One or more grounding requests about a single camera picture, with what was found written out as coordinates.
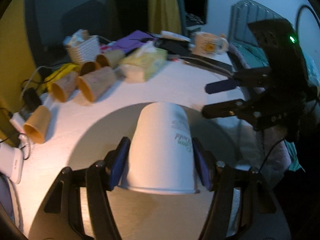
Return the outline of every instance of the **woven basket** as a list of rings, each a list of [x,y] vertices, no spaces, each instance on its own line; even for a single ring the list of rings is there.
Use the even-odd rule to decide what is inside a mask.
[[[90,36],[89,39],[80,43],[76,47],[66,48],[71,61],[75,64],[82,64],[86,61],[95,61],[100,54],[98,36]]]

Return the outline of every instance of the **yellow tissue box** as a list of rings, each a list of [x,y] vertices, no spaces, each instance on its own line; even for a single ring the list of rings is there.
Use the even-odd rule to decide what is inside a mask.
[[[150,79],[167,61],[167,51],[155,48],[156,52],[144,52],[137,57],[139,50],[121,61],[120,69],[125,77],[134,82]]]

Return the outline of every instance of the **brown paper cup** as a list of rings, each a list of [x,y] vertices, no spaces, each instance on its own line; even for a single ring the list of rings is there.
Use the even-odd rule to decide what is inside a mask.
[[[96,62],[98,62],[102,67],[115,68],[124,56],[125,54],[121,49],[111,50],[103,54],[99,54],[96,58]]]
[[[71,71],[69,74],[52,83],[51,91],[53,96],[60,102],[66,102],[69,96],[76,89],[76,78],[78,73]]]
[[[87,61],[82,63],[79,69],[79,76],[86,75],[92,71],[101,69],[101,65],[97,62]]]
[[[110,67],[78,77],[78,86],[83,95],[94,102],[116,82],[116,75]]]
[[[35,143],[44,143],[50,120],[49,109],[39,106],[23,125],[26,135]]]

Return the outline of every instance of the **purple folder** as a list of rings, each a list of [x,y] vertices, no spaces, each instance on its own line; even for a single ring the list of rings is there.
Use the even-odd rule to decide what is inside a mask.
[[[142,47],[142,45],[144,45],[145,42],[141,42],[140,40],[143,38],[154,38],[154,37],[142,31],[135,31],[130,35],[118,40],[116,43],[114,43],[111,46],[111,48],[112,50],[121,49],[124,53],[128,53],[129,51],[135,48]]]

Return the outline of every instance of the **paper cup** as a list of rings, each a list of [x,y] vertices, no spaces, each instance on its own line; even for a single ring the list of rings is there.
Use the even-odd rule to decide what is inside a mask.
[[[188,118],[181,106],[159,102],[143,108],[119,186],[149,194],[199,192]]]
[[[58,99],[60,102],[66,102],[69,96],[76,89],[76,79],[78,73],[71,71],[69,74],[65,75],[63,78],[60,78],[56,82],[52,83],[51,91],[53,96]]]
[[[94,102],[116,82],[116,75],[110,67],[78,77],[78,87],[83,95]]]
[[[90,72],[93,72],[93,71],[99,70],[99,69],[101,69],[101,65],[97,62],[93,62],[93,61],[84,62],[80,66],[79,76],[86,75]]]
[[[97,55],[96,62],[102,67],[115,68],[124,57],[125,54],[121,49],[115,49]]]
[[[50,120],[49,109],[39,106],[23,125],[26,135],[35,143],[44,143]]]

